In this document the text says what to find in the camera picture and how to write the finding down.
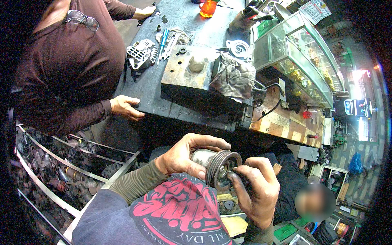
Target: glass display case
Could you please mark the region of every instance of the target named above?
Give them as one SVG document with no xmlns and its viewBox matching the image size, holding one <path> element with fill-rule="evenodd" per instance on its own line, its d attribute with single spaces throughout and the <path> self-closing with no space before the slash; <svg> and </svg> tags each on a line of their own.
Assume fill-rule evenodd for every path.
<svg viewBox="0 0 392 245">
<path fill-rule="evenodd" d="M 334 108 L 332 93 L 344 91 L 338 64 L 315 27 L 300 12 L 282 21 L 254 42 L 257 71 L 273 66 L 320 107 Z"/>
</svg>

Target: blue screwdriver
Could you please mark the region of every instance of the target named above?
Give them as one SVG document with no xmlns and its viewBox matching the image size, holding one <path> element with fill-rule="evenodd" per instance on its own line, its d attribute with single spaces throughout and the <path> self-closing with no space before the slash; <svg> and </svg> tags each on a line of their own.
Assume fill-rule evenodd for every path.
<svg viewBox="0 0 392 245">
<path fill-rule="evenodd" d="M 163 35 L 162 35 L 162 41 L 161 41 L 161 45 L 160 45 L 161 48 L 159 50 L 158 62 L 156 63 L 156 65 L 159 65 L 159 60 L 161 59 L 161 54 L 162 54 L 162 51 L 163 51 L 163 47 L 165 47 L 165 43 L 166 43 L 166 39 L 167 39 L 168 35 L 169 35 L 169 29 L 165 29 L 164 32 L 163 32 Z"/>
</svg>

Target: blue plastic bag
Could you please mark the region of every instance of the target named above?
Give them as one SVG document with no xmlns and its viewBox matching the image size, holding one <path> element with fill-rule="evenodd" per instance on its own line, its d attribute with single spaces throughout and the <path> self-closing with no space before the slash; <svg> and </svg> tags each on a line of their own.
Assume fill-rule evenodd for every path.
<svg viewBox="0 0 392 245">
<path fill-rule="evenodd" d="M 350 164 L 348 166 L 348 171 L 352 174 L 357 174 L 362 172 L 362 163 L 361 163 L 361 154 L 356 152 L 350 161 Z"/>
</svg>

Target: eyeglasses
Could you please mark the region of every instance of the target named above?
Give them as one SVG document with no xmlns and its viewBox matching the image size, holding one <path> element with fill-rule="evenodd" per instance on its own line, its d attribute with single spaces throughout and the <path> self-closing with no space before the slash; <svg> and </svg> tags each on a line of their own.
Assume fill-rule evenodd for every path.
<svg viewBox="0 0 392 245">
<path fill-rule="evenodd" d="M 64 20 L 65 22 L 69 22 L 71 24 L 84 24 L 89 28 L 91 31 L 96 32 L 99 28 L 99 23 L 93 17 L 84 15 L 82 12 L 78 10 L 69 10 L 67 12 L 67 17 Z"/>
</svg>

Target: graphic t-shirt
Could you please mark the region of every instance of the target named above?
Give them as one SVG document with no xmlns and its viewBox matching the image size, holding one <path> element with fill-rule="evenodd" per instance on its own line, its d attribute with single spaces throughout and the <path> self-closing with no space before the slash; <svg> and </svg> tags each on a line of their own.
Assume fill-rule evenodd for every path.
<svg viewBox="0 0 392 245">
<path fill-rule="evenodd" d="M 131 206 L 102 189 L 73 231 L 74 244 L 235 244 L 221 222 L 215 189 L 172 174 Z"/>
</svg>

